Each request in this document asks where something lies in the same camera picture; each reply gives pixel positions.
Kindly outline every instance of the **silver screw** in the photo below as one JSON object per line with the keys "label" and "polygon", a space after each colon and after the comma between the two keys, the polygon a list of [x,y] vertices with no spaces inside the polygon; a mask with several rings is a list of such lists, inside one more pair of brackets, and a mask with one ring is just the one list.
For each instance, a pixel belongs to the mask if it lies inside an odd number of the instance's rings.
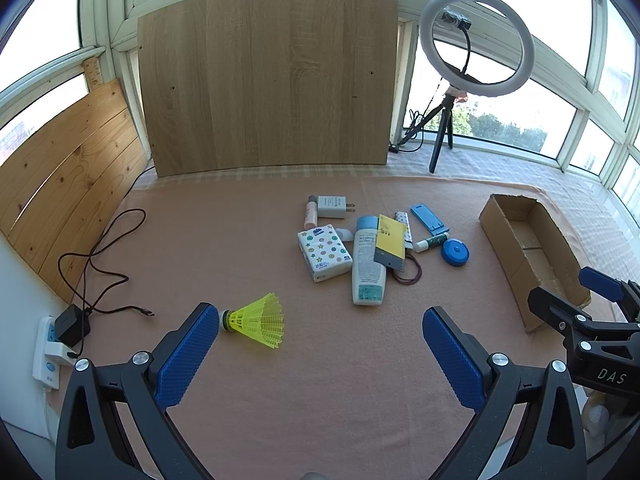
{"label": "silver screw", "polygon": [[135,365],[143,365],[149,361],[149,354],[147,352],[138,352],[133,356],[132,361]]}
{"label": "silver screw", "polygon": [[76,370],[81,372],[82,370],[86,370],[89,367],[89,359],[80,359],[76,362]]}
{"label": "silver screw", "polygon": [[556,372],[564,372],[566,370],[566,365],[562,361],[553,361],[551,366]]}
{"label": "silver screw", "polygon": [[505,354],[494,354],[491,357],[491,361],[498,366],[506,366],[509,363],[509,358]]}

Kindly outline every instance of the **yellow shuttlecock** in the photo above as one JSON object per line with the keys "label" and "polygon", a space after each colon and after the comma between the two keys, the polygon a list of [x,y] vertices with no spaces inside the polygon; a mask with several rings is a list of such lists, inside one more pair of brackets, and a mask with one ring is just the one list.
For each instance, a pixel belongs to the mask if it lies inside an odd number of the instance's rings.
{"label": "yellow shuttlecock", "polygon": [[239,310],[225,310],[221,318],[227,332],[239,332],[271,348],[282,342],[282,305],[272,292]]}

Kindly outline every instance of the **small pink tube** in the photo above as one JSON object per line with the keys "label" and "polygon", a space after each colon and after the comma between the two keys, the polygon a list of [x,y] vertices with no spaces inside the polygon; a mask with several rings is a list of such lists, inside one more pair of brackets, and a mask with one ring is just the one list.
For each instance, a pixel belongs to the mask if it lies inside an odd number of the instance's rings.
{"label": "small pink tube", "polygon": [[304,229],[314,229],[316,227],[318,227],[318,197],[311,195],[306,203]]}

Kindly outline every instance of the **white bottle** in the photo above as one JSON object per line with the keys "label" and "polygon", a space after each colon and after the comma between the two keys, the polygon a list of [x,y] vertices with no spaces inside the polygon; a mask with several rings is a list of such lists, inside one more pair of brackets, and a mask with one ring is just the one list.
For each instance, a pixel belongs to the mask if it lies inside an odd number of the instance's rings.
{"label": "white bottle", "polygon": [[361,216],[353,237],[351,291],[356,305],[379,305],[385,294],[386,267],[373,261],[378,217]]}

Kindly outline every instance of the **white power strip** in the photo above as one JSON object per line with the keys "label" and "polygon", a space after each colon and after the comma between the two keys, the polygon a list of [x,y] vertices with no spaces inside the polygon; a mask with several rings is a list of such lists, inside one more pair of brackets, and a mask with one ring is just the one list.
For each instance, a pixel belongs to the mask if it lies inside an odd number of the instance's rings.
{"label": "white power strip", "polygon": [[67,355],[72,349],[55,341],[54,334],[54,319],[50,316],[41,318],[33,355],[33,378],[45,388],[57,390],[60,387],[60,365],[72,366],[76,361]]}

